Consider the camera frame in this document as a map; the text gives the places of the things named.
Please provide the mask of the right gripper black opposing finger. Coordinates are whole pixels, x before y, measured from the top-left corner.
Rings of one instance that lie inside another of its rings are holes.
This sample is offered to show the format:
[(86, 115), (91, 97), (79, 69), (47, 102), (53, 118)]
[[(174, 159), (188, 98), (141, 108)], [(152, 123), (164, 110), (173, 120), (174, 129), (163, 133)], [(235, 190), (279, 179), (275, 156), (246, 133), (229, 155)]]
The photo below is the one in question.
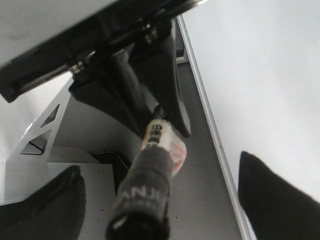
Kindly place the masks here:
[(191, 135), (190, 119), (182, 98), (176, 63), (172, 20), (165, 19), (133, 47), (129, 64), (164, 110), (166, 118), (185, 138)]

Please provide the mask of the black opposing gripper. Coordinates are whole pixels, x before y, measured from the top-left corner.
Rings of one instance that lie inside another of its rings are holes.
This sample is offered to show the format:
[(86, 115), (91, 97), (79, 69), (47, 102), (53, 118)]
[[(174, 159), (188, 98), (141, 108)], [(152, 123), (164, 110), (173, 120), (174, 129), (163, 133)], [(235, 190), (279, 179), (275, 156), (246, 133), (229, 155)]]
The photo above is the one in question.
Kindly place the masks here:
[[(67, 72), (91, 52), (131, 42), (198, 0), (3, 0), (0, 93), (9, 103)], [(143, 137), (152, 113), (127, 52), (92, 57), (72, 71), (71, 95)]]

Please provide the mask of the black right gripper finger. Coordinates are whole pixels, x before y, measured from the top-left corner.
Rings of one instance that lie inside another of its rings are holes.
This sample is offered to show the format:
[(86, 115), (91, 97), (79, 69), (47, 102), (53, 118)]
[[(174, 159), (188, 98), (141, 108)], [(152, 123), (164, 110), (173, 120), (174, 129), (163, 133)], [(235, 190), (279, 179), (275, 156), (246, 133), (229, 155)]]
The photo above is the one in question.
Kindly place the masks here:
[(243, 151), (238, 198), (258, 240), (318, 240), (320, 204)]
[(72, 165), (23, 201), (0, 207), (0, 238), (76, 240), (85, 212), (85, 181)]

